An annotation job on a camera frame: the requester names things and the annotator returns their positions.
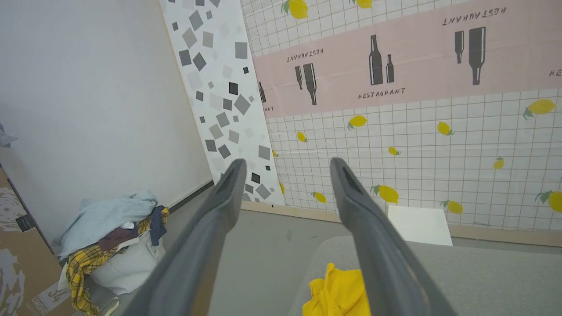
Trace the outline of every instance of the clothes pile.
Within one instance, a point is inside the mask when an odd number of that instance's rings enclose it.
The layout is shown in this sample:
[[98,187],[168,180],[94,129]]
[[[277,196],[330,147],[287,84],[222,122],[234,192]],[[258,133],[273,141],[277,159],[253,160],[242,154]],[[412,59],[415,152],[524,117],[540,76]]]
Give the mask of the clothes pile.
[[368,316],[369,300],[361,270],[344,271],[333,263],[324,279],[309,283],[312,299],[302,306],[303,316]]
[[123,242],[150,230],[153,246],[166,233],[169,211],[157,206],[158,200],[143,191],[106,201],[84,200],[80,212],[55,243],[62,246],[59,259],[66,261],[63,271],[71,291],[72,305],[85,315],[99,315],[99,308],[84,288],[85,278],[116,254],[123,254]]

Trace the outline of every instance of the wooden frame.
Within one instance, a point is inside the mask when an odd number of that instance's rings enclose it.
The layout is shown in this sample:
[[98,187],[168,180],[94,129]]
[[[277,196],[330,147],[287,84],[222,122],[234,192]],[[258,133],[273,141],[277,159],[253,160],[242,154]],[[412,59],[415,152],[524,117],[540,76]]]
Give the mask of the wooden frame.
[[[331,211],[299,209],[297,207],[248,201],[242,201],[242,209],[341,223],[338,214]],[[449,231],[451,232],[451,237],[562,247],[562,232],[508,231],[496,228],[458,225],[449,225]]]

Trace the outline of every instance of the yellow cloth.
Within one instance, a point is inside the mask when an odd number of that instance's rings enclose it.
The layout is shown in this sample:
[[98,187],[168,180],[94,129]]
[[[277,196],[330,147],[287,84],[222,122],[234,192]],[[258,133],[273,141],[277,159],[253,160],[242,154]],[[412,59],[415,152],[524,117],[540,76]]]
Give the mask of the yellow cloth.
[[312,299],[302,306],[303,316],[368,316],[371,314],[361,270],[342,271],[333,263],[324,279],[310,283]]
[[[166,224],[167,217],[170,215],[167,208],[162,210],[162,222]],[[138,223],[138,234],[142,234],[150,229],[151,216],[149,215]],[[117,251],[115,246],[106,252],[101,251],[98,244],[94,244],[78,250],[69,256],[68,267],[66,268],[66,280],[68,281],[72,306],[83,312],[87,316],[98,316],[99,307],[90,301],[90,293],[84,288],[84,280],[87,275],[107,262],[113,255],[125,252],[126,248]]]

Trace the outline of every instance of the dark blue cloth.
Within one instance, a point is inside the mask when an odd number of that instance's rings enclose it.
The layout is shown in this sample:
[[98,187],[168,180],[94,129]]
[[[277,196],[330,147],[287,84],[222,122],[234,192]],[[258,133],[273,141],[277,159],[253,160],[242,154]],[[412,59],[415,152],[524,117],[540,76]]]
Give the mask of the dark blue cloth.
[[158,240],[166,233],[166,228],[162,222],[162,205],[156,206],[150,215],[150,239],[153,246],[158,246]]

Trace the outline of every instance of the pink banner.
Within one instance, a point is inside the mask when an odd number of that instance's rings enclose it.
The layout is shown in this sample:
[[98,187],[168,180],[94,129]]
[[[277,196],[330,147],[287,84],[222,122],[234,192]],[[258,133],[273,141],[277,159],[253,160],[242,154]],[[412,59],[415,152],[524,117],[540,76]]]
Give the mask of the pink banner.
[[561,0],[474,0],[254,58],[266,117],[562,87]]

